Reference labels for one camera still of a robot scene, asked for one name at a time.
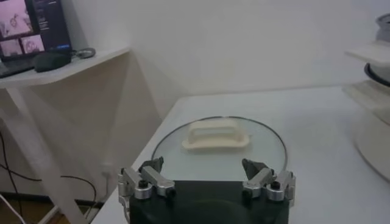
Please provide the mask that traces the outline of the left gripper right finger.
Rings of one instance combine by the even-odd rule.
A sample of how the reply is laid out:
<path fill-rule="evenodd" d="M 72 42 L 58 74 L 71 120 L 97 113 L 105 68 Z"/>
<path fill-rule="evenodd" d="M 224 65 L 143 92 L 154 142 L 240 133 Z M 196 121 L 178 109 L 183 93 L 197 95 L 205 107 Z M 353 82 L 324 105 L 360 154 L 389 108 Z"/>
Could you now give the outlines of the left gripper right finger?
<path fill-rule="evenodd" d="M 294 202 L 296 193 L 296 177 L 287 170 L 276 174 L 265 163 L 242 159 L 241 164 L 248 180 L 243 182 L 243 199 L 251 201 L 265 193 L 270 201 Z"/>

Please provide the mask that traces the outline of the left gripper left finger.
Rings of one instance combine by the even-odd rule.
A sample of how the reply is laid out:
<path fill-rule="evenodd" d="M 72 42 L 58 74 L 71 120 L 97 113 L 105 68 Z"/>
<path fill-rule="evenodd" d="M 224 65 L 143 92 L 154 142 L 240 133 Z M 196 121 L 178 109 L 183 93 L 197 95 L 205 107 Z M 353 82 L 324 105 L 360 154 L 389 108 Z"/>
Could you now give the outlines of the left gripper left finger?
<path fill-rule="evenodd" d="M 174 198 L 176 196 L 175 182 L 160 174 L 163 157 L 145 161 L 138 170 L 122 168 L 118 174 L 118 195 L 121 200 L 135 197 L 137 200 L 147 200 L 155 189 L 158 196 Z"/>

